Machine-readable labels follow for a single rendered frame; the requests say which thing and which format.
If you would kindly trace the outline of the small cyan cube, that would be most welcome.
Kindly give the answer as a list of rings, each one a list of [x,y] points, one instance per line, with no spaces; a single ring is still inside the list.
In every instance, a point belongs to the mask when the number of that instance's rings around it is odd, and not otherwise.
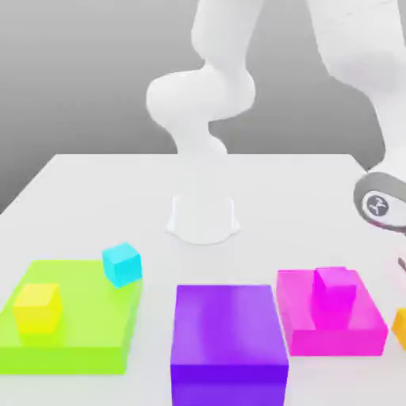
[[[140,253],[129,243],[121,243],[101,252],[105,276],[122,288],[143,277]]]

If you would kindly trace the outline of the small magenta cube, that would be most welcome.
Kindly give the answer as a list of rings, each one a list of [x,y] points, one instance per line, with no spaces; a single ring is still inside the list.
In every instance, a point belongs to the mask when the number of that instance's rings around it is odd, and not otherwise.
[[[319,267],[312,282],[312,319],[318,329],[348,327],[357,294],[357,273],[346,267]]]

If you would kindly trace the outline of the small yellow cube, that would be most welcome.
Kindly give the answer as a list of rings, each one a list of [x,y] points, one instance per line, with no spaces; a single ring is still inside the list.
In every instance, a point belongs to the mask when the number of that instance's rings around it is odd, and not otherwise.
[[[52,334],[62,315],[62,300],[56,283],[27,283],[13,302],[13,315],[21,334]]]

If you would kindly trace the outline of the small orange cube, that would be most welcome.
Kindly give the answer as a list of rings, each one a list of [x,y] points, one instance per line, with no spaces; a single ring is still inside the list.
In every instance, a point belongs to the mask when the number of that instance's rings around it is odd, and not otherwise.
[[[399,308],[396,312],[392,331],[399,344],[406,351],[406,308]]]

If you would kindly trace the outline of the large purple box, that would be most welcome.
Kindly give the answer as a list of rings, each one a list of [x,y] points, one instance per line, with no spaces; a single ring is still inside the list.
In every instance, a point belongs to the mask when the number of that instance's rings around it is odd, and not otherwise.
[[[284,406],[288,372],[269,285],[178,285],[172,406]]]

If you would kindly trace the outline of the large magenta box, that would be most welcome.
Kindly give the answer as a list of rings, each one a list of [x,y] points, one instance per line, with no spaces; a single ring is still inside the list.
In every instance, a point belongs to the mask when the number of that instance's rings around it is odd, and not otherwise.
[[[318,329],[312,319],[314,270],[279,270],[277,302],[292,356],[380,356],[389,329],[357,273],[357,294],[346,329]]]

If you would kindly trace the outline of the large lime green box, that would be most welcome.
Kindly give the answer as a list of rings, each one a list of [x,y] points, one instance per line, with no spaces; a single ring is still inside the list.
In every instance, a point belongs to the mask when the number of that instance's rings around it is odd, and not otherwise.
[[[62,316],[50,335],[22,335],[12,306],[28,283],[59,285]],[[0,375],[123,374],[143,284],[115,287],[99,260],[32,262],[0,311]]]

